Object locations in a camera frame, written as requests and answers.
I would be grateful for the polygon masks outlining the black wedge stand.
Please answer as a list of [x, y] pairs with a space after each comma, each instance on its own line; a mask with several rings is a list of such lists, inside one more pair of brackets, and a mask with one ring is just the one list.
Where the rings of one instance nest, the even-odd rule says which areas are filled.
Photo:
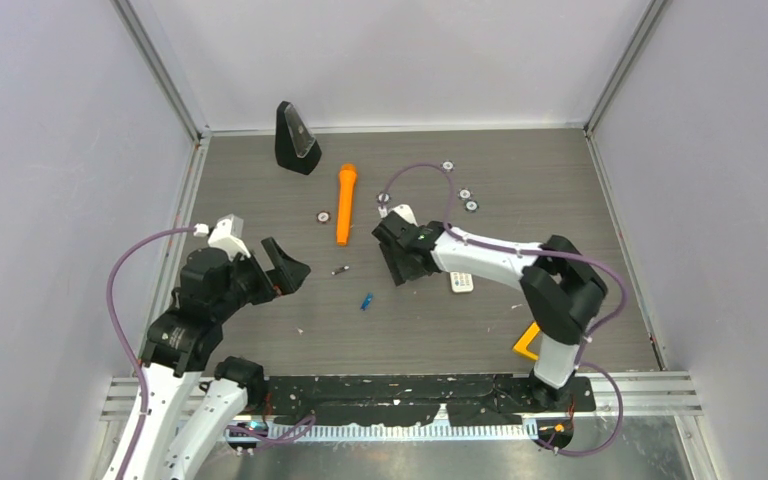
[[322, 157], [317, 138], [289, 101], [276, 109], [274, 154], [280, 167], [302, 175], [310, 175]]

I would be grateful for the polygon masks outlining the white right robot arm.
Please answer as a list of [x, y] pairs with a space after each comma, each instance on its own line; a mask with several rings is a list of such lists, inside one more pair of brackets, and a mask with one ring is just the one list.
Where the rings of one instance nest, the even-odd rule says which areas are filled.
[[551, 411], [570, 398], [568, 381], [608, 287], [567, 238], [504, 241], [440, 221], [419, 225], [396, 211], [372, 235], [396, 285], [436, 273], [465, 273], [521, 291], [543, 335], [532, 369], [532, 400]]

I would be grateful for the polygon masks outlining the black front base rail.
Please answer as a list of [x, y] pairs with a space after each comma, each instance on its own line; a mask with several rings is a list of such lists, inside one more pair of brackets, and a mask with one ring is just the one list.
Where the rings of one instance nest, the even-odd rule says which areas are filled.
[[590, 381], [574, 377], [559, 393], [530, 376], [502, 373], [373, 376], [273, 376], [254, 414], [291, 425], [425, 426], [439, 412], [455, 426], [514, 425], [524, 414], [591, 413]]

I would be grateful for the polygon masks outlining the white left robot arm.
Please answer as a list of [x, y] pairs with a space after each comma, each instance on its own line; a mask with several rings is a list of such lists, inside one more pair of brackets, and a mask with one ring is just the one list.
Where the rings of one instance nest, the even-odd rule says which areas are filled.
[[220, 362], [187, 421], [184, 406], [198, 386], [223, 325], [240, 309], [298, 291], [310, 267], [271, 237], [261, 242], [265, 270], [244, 243], [211, 240], [179, 272], [170, 307], [149, 326], [138, 357], [137, 398], [107, 479], [191, 479], [239, 413], [258, 412], [267, 398], [261, 365], [239, 357]]

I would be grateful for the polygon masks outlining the yellow triangular frame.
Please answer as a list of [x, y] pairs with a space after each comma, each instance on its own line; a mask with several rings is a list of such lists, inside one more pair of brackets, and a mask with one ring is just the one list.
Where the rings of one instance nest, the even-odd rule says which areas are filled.
[[539, 355], [530, 349], [531, 344], [540, 335], [541, 330], [536, 322], [532, 322], [519, 339], [512, 346], [512, 351], [516, 354], [536, 362]]

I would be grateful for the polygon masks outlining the blue battery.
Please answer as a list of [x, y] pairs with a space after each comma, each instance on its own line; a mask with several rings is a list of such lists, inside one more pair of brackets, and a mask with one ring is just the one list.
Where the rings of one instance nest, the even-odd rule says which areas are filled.
[[364, 298], [363, 302], [362, 302], [362, 303], [361, 303], [361, 305], [360, 305], [360, 310], [361, 310], [361, 311], [366, 311], [366, 310], [369, 308], [369, 306], [370, 306], [370, 304], [371, 304], [371, 302], [372, 302], [373, 298], [374, 298], [374, 295], [373, 295], [372, 293], [368, 293], [368, 294], [365, 296], [365, 298]]

